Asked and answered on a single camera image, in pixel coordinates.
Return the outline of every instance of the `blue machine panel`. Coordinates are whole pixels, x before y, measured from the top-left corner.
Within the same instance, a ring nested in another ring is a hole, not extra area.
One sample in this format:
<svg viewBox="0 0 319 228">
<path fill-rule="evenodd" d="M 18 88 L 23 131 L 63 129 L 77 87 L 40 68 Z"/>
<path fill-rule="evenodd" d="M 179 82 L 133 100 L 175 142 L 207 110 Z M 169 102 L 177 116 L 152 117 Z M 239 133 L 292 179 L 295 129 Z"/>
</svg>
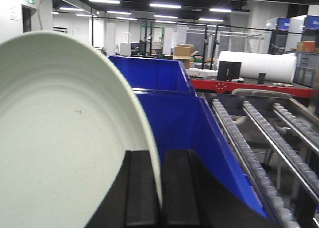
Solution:
<svg viewBox="0 0 319 228">
<path fill-rule="evenodd" d="M 304 26 L 306 30 L 319 30 L 319 16 L 307 15 Z"/>
<path fill-rule="evenodd" d="M 289 31 L 290 19 L 279 17 L 277 19 L 277 30 Z"/>
</svg>

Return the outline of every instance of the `metal rail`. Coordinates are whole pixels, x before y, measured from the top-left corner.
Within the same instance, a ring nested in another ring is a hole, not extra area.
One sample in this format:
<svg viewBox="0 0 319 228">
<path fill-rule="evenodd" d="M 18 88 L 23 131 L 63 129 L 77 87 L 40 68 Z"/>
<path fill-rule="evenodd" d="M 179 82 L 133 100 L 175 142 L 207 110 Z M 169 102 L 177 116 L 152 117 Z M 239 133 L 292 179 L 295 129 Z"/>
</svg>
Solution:
<svg viewBox="0 0 319 228">
<path fill-rule="evenodd" d="M 212 108 L 234 147 L 266 213 L 282 227 L 299 228 L 300 226 L 293 220 L 290 210 L 284 207 L 281 196 L 224 106 L 218 99 L 214 99 Z"/>
<path fill-rule="evenodd" d="M 274 112 L 281 120 L 292 128 L 317 155 L 319 155 L 319 134 L 293 116 L 292 113 L 281 106 L 281 104 L 274 104 Z"/>
<path fill-rule="evenodd" d="M 243 102 L 243 110 L 300 180 L 304 189 L 319 204 L 319 179 L 317 175 L 248 101 Z"/>
</svg>

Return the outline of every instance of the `exit sign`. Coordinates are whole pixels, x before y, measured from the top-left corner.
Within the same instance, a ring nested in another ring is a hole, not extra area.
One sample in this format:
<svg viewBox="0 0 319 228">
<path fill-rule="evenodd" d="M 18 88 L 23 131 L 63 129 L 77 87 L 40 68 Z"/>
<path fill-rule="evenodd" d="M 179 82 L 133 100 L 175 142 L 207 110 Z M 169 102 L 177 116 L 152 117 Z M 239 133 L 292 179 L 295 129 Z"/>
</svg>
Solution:
<svg viewBox="0 0 319 228">
<path fill-rule="evenodd" d="M 34 0 L 28 0 L 30 4 L 34 4 Z"/>
</svg>

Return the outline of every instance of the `white foam roll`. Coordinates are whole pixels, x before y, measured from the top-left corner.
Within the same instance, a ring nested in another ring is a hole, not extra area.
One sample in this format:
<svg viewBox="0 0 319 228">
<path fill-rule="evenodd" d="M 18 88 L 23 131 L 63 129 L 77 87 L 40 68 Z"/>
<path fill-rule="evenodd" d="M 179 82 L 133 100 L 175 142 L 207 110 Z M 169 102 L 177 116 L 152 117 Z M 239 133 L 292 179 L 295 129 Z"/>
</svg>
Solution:
<svg viewBox="0 0 319 228">
<path fill-rule="evenodd" d="M 283 83 L 292 83 L 296 69 L 295 56 L 222 51 L 219 61 L 241 62 L 241 77 L 258 79 L 259 73 L 266 73 L 266 80 Z"/>
</svg>

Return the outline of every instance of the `stacked boxes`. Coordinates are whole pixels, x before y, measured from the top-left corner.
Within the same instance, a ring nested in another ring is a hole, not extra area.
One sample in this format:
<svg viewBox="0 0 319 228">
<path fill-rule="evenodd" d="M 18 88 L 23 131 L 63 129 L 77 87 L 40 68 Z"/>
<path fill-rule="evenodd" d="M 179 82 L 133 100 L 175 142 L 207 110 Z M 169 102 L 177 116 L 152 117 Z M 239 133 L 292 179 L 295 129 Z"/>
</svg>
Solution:
<svg viewBox="0 0 319 228">
<path fill-rule="evenodd" d="M 174 49 L 173 59 L 182 61 L 185 69 L 189 69 L 190 57 L 196 53 L 197 51 L 194 51 L 194 45 L 178 44 Z"/>
</svg>

